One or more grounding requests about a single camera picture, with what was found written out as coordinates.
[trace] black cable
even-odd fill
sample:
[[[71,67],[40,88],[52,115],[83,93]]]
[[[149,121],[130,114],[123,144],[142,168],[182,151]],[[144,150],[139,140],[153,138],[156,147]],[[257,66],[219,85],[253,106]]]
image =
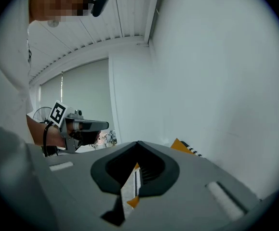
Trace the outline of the black cable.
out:
[[[48,128],[53,124],[53,122],[49,122],[46,126],[46,128],[44,129],[44,133],[43,133],[43,147],[44,147],[44,154],[45,154],[45,157],[47,157],[47,149],[46,149],[46,137],[47,137],[47,131],[48,131]]]

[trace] person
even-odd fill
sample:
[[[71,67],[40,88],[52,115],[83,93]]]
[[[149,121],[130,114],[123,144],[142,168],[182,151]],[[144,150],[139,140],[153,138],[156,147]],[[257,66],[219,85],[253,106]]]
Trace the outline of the person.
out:
[[[45,124],[32,120],[29,95],[28,26],[33,21],[59,20],[81,15],[91,0],[12,0],[0,16],[0,127],[26,143],[43,145]],[[51,126],[47,145],[64,147],[57,127]]]

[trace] ceiling trim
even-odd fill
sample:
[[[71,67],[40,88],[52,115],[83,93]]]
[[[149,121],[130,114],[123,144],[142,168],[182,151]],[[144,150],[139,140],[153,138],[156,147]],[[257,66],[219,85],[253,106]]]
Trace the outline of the ceiling trim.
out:
[[[158,0],[150,0],[147,23],[146,23],[146,30],[145,30],[145,38],[144,38],[145,43],[148,43],[148,41],[149,41],[153,17],[154,17],[154,13],[155,13],[155,8],[157,6],[157,1]]]
[[[98,42],[96,44],[87,45],[77,51],[74,51],[43,70],[31,82],[30,86],[41,85],[46,81],[56,77],[62,71],[68,71],[72,68],[83,64],[91,63],[97,60],[107,58],[109,51],[118,46],[144,44],[143,36],[115,38],[106,41]]]

